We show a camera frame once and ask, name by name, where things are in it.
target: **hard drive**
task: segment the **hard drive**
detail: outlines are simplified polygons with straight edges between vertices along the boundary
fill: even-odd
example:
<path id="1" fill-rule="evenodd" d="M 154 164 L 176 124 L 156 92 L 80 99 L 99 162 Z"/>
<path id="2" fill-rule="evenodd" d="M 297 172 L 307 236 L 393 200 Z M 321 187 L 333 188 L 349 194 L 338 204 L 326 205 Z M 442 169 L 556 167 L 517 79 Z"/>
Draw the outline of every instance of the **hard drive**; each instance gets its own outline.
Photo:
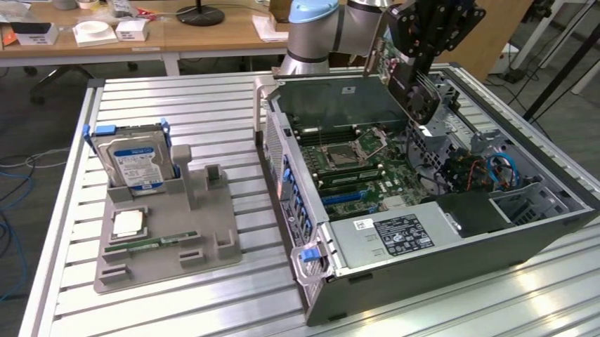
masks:
<path id="1" fill-rule="evenodd" d="M 111 187 L 128 186 L 132 195 L 162 192 L 166 180 L 176 178 L 168 136 L 170 126 L 162 123 L 144 126 L 98 126 L 86 138 L 108 175 Z"/>

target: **round black base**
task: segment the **round black base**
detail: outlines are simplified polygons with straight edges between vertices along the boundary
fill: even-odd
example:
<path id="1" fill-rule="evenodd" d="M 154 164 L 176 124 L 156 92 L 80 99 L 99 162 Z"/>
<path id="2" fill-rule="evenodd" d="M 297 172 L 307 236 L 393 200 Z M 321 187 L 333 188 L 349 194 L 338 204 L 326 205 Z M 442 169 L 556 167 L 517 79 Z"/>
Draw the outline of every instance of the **round black base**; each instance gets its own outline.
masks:
<path id="1" fill-rule="evenodd" d="M 198 13 L 195 6 L 183 7 L 178 13 L 182 13 L 178 14 L 179 21 L 192 26 L 213 26 L 222 23 L 225 19 L 225 13 L 211 6 L 203 6 L 202 13 Z"/>

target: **wooden desk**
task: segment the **wooden desk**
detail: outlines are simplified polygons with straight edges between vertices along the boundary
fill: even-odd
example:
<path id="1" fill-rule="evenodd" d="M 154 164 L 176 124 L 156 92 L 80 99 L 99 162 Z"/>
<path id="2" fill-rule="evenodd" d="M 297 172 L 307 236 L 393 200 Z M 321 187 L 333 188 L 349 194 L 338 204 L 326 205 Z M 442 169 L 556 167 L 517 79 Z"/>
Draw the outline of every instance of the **wooden desk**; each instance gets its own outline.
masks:
<path id="1" fill-rule="evenodd" d="M 147 8 L 151 11 L 163 12 L 163 1 L 135 1 L 135 6 Z M 148 52 L 162 50 L 164 46 L 164 23 L 155 21 L 148 23 L 150 35 L 146 41 L 127 41 L 116 44 L 79 48 L 75 41 L 74 30 L 71 29 L 79 22 L 78 18 L 92 15 L 91 10 L 74 9 L 60 11 L 48 3 L 33 3 L 31 13 L 40 22 L 54 22 L 60 29 L 56 43 L 52 46 L 21 46 L 19 42 L 5 46 L 0 51 L 0 58 L 13 57 L 54 57 L 76 55 L 104 55 L 131 52 Z M 3 33 L 9 29 L 3 25 Z"/>
<path id="2" fill-rule="evenodd" d="M 266 12 L 266 7 L 253 0 L 217 1 L 225 11 L 225 22 L 213 27 L 194 27 L 178 21 L 174 15 L 152 21 L 148 39 L 143 42 L 120 41 L 116 44 L 78 48 L 72 26 L 78 17 L 92 11 L 75 9 L 59 11 L 51 4 L 33 3 L 32 14 L 41 22 L 55 22 L 62 28 L 54 46 L 21 46 L 17 42 L 0 50 L 0 67 L 35 65 L 68 65 L 102 62 L 162 60 L 168 76 L 179 75 L 178 60 L 182 58 L 210 58 L 227 56 L 277 55 L 286 51 L 286 43 L 262 42 L 251 21 L 251 15 L 262 15 L 251 6 Z M 132 1 L 132 4 L 159 13 L 175 13 L 194 1 Z"/>

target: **green circuit board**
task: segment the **green circuit board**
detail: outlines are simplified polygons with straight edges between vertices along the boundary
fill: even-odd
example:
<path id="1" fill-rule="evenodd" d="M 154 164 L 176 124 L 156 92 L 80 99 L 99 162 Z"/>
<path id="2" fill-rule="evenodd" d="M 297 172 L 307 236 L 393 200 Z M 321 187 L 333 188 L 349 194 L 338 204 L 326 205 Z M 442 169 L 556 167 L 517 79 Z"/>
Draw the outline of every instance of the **green circuit board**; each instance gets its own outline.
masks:
<path id="1" fill-rule="evenodd" d="M 327 139 L 330 143 L 301 149 L 331 221 L 385 211 L 392 206 L 412 206 L 428 197 L 404 158 L 401 143 L 384 130 L 365 128 L 354 140 L 341 143 Z"/>

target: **aluminum extrusion table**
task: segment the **aluminum extrusion table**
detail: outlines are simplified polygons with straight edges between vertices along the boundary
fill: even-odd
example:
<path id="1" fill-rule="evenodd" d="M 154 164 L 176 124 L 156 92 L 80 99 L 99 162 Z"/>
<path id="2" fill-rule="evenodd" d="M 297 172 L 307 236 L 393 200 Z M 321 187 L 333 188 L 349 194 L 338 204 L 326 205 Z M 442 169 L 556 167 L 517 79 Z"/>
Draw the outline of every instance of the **aluminum extrusion table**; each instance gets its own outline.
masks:
<path id="1" fill-rule="evenodd" d="M 523 265 L 305 326 L 253 144 L 261 74 L 115 79 L 88 88 L 20 336 L 597 336 L 600 225 L 565 236 Z M 468 73 L 460 75 L 544 151 L 560 153 Z M 243 261 L 99 295 L 92 280 L 107 177 L 80 129 L 159 117 L 172 125 L 174 144 L 192 146 L 191 169 L 219 163 L 227 170 Z M 580 181 L 597 191 L 592 176 Z"/>

